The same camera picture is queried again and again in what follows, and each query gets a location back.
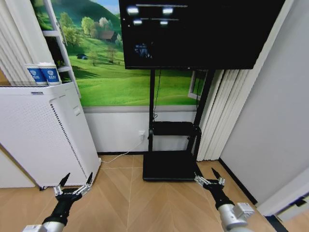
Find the black cable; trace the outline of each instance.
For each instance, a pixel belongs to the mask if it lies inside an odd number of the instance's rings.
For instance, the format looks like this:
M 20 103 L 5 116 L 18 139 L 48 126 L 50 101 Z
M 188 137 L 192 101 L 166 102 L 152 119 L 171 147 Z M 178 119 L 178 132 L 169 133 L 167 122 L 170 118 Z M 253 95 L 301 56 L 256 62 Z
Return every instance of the black cable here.
M 154 105 L 154 115 L 153 115 L 153 119 L 154 119 L 154 120 L 155 120 L 155 118 L 158 117 L 158 114 L 155 113 L 155 109 L 156 109 L 156 101 L 158 100 L 159 88 L 160 88 L 161 71 L 162 71 L 162 69 L 160 70 L 158 89 L 156 90 L 156 98 L 155 98 L 155 105 Z

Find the black tv stand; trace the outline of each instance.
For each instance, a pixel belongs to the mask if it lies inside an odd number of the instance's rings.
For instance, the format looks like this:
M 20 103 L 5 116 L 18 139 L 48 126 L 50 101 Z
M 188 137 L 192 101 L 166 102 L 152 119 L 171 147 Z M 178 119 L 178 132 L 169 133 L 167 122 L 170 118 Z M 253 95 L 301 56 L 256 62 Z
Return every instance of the black tv stand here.
M 144 155 L 143 179 L 147 181 L 194 181 L 203 176 L 196 160 L 202 136 L 199 123 L 206 104 L 215 70 L 208 70 L 194 122 L 154 121 L 155 70 L 150 71 L 149 144 Z M 188 146 L 183 151 L 153 151 L 154 135 L 188 136 Z

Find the white cable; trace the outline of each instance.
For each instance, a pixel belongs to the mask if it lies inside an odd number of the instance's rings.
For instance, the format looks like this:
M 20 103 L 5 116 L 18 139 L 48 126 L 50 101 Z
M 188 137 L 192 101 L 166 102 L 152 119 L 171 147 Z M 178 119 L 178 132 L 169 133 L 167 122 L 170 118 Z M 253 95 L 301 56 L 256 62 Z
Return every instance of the white cable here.
M 132 149 L 129 150 L 128 152 L 126 152 L 126 153 L 124 153 L 124 154 L 120 154 L 119 156 L 116 156 L 116 157 L 115 157 L 114 159 L 112 159 L 111 161 L 108 161 L 108 162 L 106 162 L 106 161 L 101 161 L 101 162 L 102 162 L 102 163 L 110 163 L 110 162 L 114 161 L 115 159 L 117 159 L 118 157 L 123 156 L 123 155 L 126 155 L 126 154 L 129 153 L 130 151 L 134 150 L 136 147 L 138 147 L 139 145 L 141 145 L 142 142 L 143 142 L 143 140 L 140 141 L 139 144 L 137 144 L 134 148 L 132 148 Z

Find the wall outlet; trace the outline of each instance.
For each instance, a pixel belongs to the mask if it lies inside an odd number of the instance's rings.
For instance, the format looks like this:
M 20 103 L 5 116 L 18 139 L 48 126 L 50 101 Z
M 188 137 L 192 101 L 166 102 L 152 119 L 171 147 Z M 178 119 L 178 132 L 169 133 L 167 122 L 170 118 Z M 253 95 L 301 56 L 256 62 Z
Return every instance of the wall outlet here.
M 139 137 L 140 137 L 140 140 L 144 140 L 144 137 L 145 137 L 145 131 L 140 130 L 140 131 L 139 131 Z

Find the white curtain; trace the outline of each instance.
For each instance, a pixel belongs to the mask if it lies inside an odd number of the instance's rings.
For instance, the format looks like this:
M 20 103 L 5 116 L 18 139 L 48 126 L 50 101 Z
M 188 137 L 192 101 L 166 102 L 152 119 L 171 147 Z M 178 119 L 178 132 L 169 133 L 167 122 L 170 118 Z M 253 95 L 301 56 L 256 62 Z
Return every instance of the white curtain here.
M 201 122 L 198 161 L 219 159 L 292 3 L 293 0 L 285 1 L 253 69 L 216 72 L 212 85 L 217 88 L 209 93 L 211 97 L 206 103 L 207 111 Z
M 24 64 L 52 56 L 29 0 L 0 0 L 0 69 L 11 85 L 35 85 Z

